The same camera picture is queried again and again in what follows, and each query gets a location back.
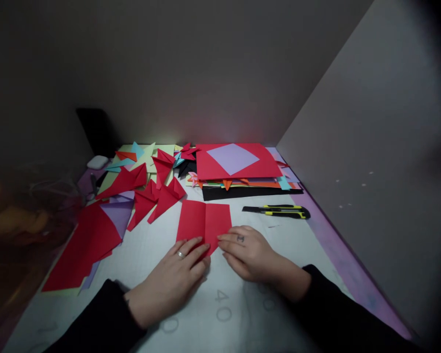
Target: yellow and black utility knife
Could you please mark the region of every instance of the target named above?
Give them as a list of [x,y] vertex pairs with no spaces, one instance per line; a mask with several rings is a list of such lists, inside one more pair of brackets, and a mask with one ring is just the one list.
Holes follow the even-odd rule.
[[245,206],[242,208],[242,211],[263,213],[267,216],[276,217],[289,217],[297,219],[310,218],[310,212],[306,208],[297,205],[264,205],[263,207]]

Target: black sleeve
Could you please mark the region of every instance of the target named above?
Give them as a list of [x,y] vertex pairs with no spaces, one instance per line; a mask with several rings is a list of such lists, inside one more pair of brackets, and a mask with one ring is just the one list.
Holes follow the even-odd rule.
[[304,298],[291,304],[301,325],[325,352],[337,348],[359,352],[420,352],[411,342],[369,313],[313,265],[303,268],[312,276]]
[[107,279],[97,295],[46,352],[127,352],[146,333],[137,326],[124,292]]

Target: folded red paper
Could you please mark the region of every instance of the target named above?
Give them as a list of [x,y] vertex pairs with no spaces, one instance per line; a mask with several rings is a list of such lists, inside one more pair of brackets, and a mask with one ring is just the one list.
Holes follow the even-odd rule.
[[127,230],[132,231],[150,210],[154,208],[159,194],[160,191],[155,187],[153,180],[148,183],[144,191],[134,190],[135,211],[127,226]]
[[181,150],[181,158],[188,159],[188,160],[196,160],[196,158],[193,156],[193,153],[199,150],[198,147],[191,148],[191,143],[185,144]]
[[157,157],[152,157],[152,159],[157,169],[157,189],[160,190],[172,171],[175,158],[161,149],[158,149]]
[[115,225],[100,204],[85,207],[79,214],[77,228],[50,272],[43,292],[80,287],[93,263],[109,256],[121,243]]
[[152,224],[158,217],[165,213],[177,201],[186,195],[177,178],[173,178],[168,186],[162,184],[158,197],[157,207],[154,209],[147,222]]
[[116,179],[109,188],[99,193],[97,200],[106,199],[111,196],[118,195],[124,191],[133,190],[137,187],[144,186],[147,183],[147,166],[145,163],[132,171],[121,168]]
[[243,168],[241,171],[230,175],[209,153],[207,153],[210,150],[225,145],[227,144],[197,146],[200,148],[200,150],[196,152],[197,177],[199,180],[281,177],[283,175],[271,153],[261,144],[255,143],[236,144],[257,156],[259,160]]
[[202,236],[200,245],[211,244],[209,251],[203,256],[206,257],[217,249],[217,236],[227,233],[231,228],[229,205],[185,200],[181,206],[176,241]]

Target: white wall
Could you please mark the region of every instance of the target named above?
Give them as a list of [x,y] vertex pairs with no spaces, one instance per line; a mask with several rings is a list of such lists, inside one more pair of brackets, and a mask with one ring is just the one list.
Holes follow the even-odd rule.
[[60,74],[23,10],[0,1],[0,177],[20,187],[77,177],[92,156]]
[[275,146],[372,0],[32,2],[75,104],[131,143]]
[[441,305],[441,36],[412,4],[372,4],[277,148],[428,342]]

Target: hand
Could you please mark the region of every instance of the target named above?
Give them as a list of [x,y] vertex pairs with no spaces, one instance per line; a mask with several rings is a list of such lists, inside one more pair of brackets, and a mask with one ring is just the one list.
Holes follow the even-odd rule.
[[227,263],[242,279],[272,284],[292,302],[307,293],[310,275],[276,253],[257,230],[250,226],[232,227],[218,239]]
[[[176,242],[146,280],[125,294],[129,310],[141,328],[147,329],[176,313],[206,281],[203,275],[211,258],[197,260],[210,244],[191,251],[201,241],[202,237]],[[186,257],[181,258],[178,251]]]

